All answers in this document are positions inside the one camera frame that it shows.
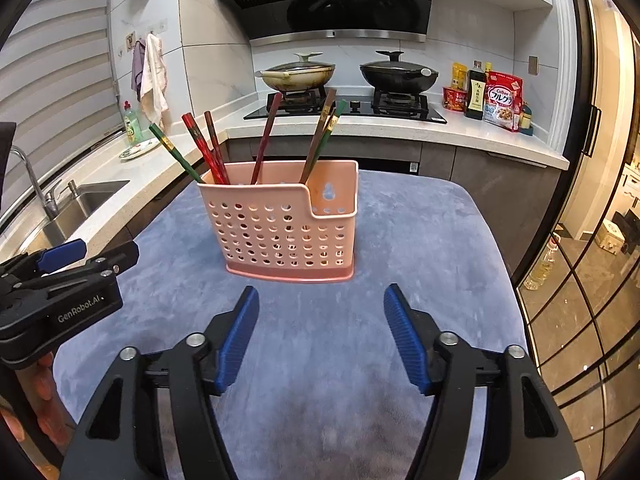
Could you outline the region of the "left hand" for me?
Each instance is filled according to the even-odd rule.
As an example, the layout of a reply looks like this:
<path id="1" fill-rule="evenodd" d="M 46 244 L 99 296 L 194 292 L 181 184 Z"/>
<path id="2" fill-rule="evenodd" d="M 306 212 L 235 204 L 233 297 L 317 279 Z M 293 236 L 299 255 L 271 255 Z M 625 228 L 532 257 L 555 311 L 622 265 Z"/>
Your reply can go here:
<path id="1" fill-rule="evenodd" d="M 66 451 L 70 439 L 75 431 L 75 423 L 66 411 L 60 396 L 58 387 L 53 377 L 54 353 L 49 352 L 37 362 L 22 370 L 10 370 L 13 372 L 17 383 L 25 393 L 27 402 L 36 415 L 40 431 L 47 436 L 58 451 Z M 22 445 L 29 441 L 28 432 L 24 427 L 23 419 L 16 414 L 11 401 L 1 395 L 1 415 L 14 435 L 15 440 Z M 59 479 L 60 467 L 51 464 L 45 458 L 31 458 L 43 479 Z"/>

